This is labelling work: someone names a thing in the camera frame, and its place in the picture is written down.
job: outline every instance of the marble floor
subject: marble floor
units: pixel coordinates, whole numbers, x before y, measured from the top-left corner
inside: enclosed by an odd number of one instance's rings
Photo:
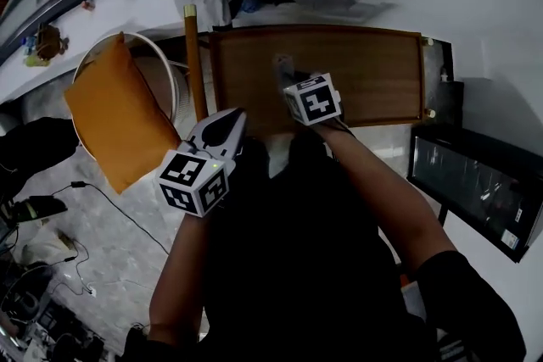
[[[443,64],[439,43],[424,48],[424,63],[428,101],[433,96],[432,89],[439,83],[439,69]],[[214,98],[209,68],[206,70],[206,91],[212,103]],[[64,75],[23,96],[24,120],[28,122],[43,116],[69,118],[70,112],[64,102],[63,91],[71,80],[71,74]],[[177,125],[182,136],[194,122],[194,115],[189,114]],[[383,125],[355,128],[353,132],[392,169],[406,176],[410,129],[410,125]],[[271,175],[276,174],[286,163],[289,141],[289,136],[277,136],[267,142],[271,154]],[[16,199],[49,194],[68,186],[72,181],[91,182],[166,248],[170,248],[182,215],[157,200],[152,176],[146,175],[121,196],[116,195],[97,163],[84,148],[78,147],[70,159],[31,178]],[[106,348],[122,354],[131,325],[148,324],[148,305],[166,260],[165,253],[91,187],[67,189],[59,193],[58,197],[66,203],[68,211],[53,217],[44,226],[33,222],[23,224],[14,257],[21,259],[23,247],[30,240],[44,237],[43,233],[50,231],[62,231],[66,236],[83,243],[90,257],[79,266],[79,271],[82,280],[96,291],[95,296],[85,292],[77,295],[82,285],[76,274],[75,262],[55,266],[57,273],[48,291],[52,291],[57,283],[65,283],[56,288],[53,298],[71,309],[100,335],[105,340]],[[439,211],[439,205],[431,199],[429,201],[434,210]],[[84,259],[85,254],[80,250],[81,258]]]

